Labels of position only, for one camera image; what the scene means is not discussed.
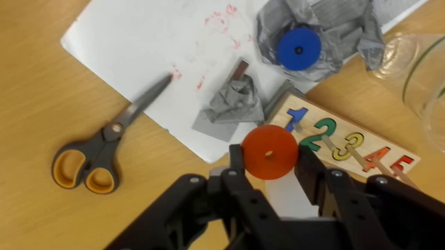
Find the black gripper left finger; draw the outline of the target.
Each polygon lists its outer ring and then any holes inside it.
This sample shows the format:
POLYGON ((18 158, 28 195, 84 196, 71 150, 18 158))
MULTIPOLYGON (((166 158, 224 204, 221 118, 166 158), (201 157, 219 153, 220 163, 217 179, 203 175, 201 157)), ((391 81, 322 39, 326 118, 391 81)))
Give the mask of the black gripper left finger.
POLYGON ((280 220, 245 176, 244 150, 230 146, 230 165, 209 181, 216 196, 216 214, 223 220, 228 236, 227 250, 283 250, 280 220))

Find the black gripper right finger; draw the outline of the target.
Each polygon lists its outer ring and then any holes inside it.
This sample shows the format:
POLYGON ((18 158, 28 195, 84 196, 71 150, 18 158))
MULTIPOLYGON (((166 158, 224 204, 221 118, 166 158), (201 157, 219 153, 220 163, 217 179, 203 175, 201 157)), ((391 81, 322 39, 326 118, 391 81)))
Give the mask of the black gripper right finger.
POLYGON ((394 250, 367 197, 340 168, 327 168, 310 149, 302 149, 295 176, 320 218, 309 224, 316 250, 394 250))

